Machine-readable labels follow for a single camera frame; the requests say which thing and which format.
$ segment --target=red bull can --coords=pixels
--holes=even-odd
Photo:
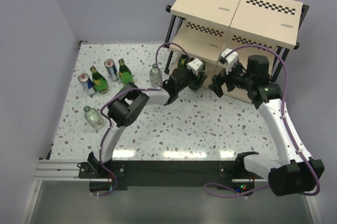
[[[109,79],[114,82],[117,81],[119,79],[119,76],[115,62],[109,58],[104,61],[104,66],[109,75]]]
[[[85,92],[88,95],[95,95],[96,94],[96,90],[94,88],[94,84],[91,81],[91,79],[89,78],[89,75],[87,73],[82,73],[77,77],[78,81],[81,83],[83,90],[85,90]]]

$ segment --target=checkered pattern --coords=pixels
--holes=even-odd
[[[186,27],[191,28],[191,29],[195,29],[195,30],[207,33],[207,34],[211,34],[211,35],[214,35],[214,36],[222,37],[222,35],[223,35],[223,31],[219,31],[219,30],[216,30],[216,29],[213,29],[213,28],[207,28],[205,26],[201,26],[201,25],[198,25],[198,24],[195,24],[195,23],[188,22]]]
[[[269,3],[259,0],[247,0],[246,3],[253,4],[254,6],[264,7],[266,9],[271,9],[272,11],[283,12],[285,14],[295,15],[295,8],[284,7],[281,5],[276,5],[275,3]]]
[[[258,42],[255,42],[255,41],[252,41],[252,40],[249,40],[249,39],[243,38],[241,36],[237,36],[237,35],[234,35],[232,40],[235,41],[235,42],[238,42],[240,44],[256,44],[256,45],[261,45],[261,46],[267,47],[269,49],[273,48],[272,46],[269,46],[267,44],[261,44],[261,43],[258,43]]]

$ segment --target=beige shelf panel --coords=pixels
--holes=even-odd
[[[243,46],[243,45],[247,45],[247,44],[262,45],[262,46],[265,46],[265,47],[271,49],[274,52],[277,50],[277,46],[276,45],[266,44],[266,43],[263,43],[263,42],[258,41],[258,40],[252,40],[250,38],[245,38],[245,37],[240,36],[240,35],[235,35],[233,33],[229,33],[227,35],[227,39],[226,39],[226,43],[225,43],[225,45],[223,47],[223,51],[225,49],[227,49],[227,48],[229,48],[229,49],[235,49],[237,47],[240,47],[240,46]],[[273,62],[274,62],[275,56],[272,55],[270,52],[267,52],[266,50],[254,48],[254,47],[249,47],[249,48],[240,49],[240,50],[237,51],[237,53],[239,54],[239,61],[240,61],[240,63],[245,68],[247,68],[247,63],[248,63],[248,57],[249,56],[251,56],[251,55],[266,56],[268,58],[268,61],[269,61],[269,74],[272,72]],[[225,67],[220,62],[217,62],[217,65],[221,66],[221,67]]]
[[[173,70],[174,70],[175,68],[177,68],[179,58],[180,58],[180,55],[179,55],[178,58],[175,60],[174,65],[172,65],[172,67],[171,67],[171,69],[170,69],[170,74],[172,74]],[[202,87],[208,89],[210,83],[212,82],[212,77],[214,76],[215,70],[216,70],[216,65],[210,64],[210,63],[206,63],[205,73],[206,73],[206,75],[207,75],[208,77],[207,77],[207,79],[205,80],[205,82],[204,82],[204,84],[202,85]]]
[[[171,14],[228,30],[240,0],[176,0]]]
[[[223,69],[224,69],[224,67],[222,67],[222,66],[217,66],[214,74],[219,74]],[[252,102],[252,101],[248,98],[248,96],[247,96],[247,91],[246,91],[246,90],[242,90],[242,89],[236,88],[236,89],[234,89],[233,91],[231,91],[231,92],[229,93],[229,92],[227,91],[226,84],[224,84],[224,85],[222,86],[222,91],[223,91],[223,94],[226,95],[226,96],[229,96],[229,97],[232,97],[232,98],[235,98],[235,99],[238,99],[238,100],[247,102],[247,103],[251,103],[251,102]]]
[[[182,46],[191,57],[216,64],[226,36],[224,30],[202,26],[186,19],[172,42]],[[171,45],[170,50],[183,53],[175,45]]]
[[[293,0],[241,0],[230,32],[293,49],[302,5]]]

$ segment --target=table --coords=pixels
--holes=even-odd
[[[98,149],[107,128],[94,130],[84,119],[86,105],[100,108],[122,87],[110,82],[107,94],[88,96],[77,77],[94,65],[107,76],[103,62],[124,58],[138,87],[149,88],[149,72],[159,44],[82,44],[71,79],[60,123],[54,137],[50,159],[86,160]],[[164,70],[169,50],[162,48],[158,62]],[[245,151],[257,151],[272,160],[278,159],[268,127],[252,104],[212,91],[189,88],[169,106],[146,106],[138,120],[122,135],[113,159],[123,160],[234,160]]]

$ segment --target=speckled tabletop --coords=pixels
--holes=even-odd
[[[107,94],[88,96],[77,77],[90,74],[94,65],[107,75],[103,62],[124,58],[138,87],[149,88],[149,72],[158,44],[96,44],[82,45],[61,121],[54,137],[51,159],[86,160],[98,149],[107,128],[94,130],[84,119],[83,107],[100,108],[122,87],[109,81]],[[163,70],[169,51],[162,48],[158,61]],[[117,144],[114,159],[125,160],[234,160],[236,154],[255,150],[272,160],[277,151],[263,118],[252,104],[212,91],[189,88],[169,106],[145,106],[138,120],[130,125]]]

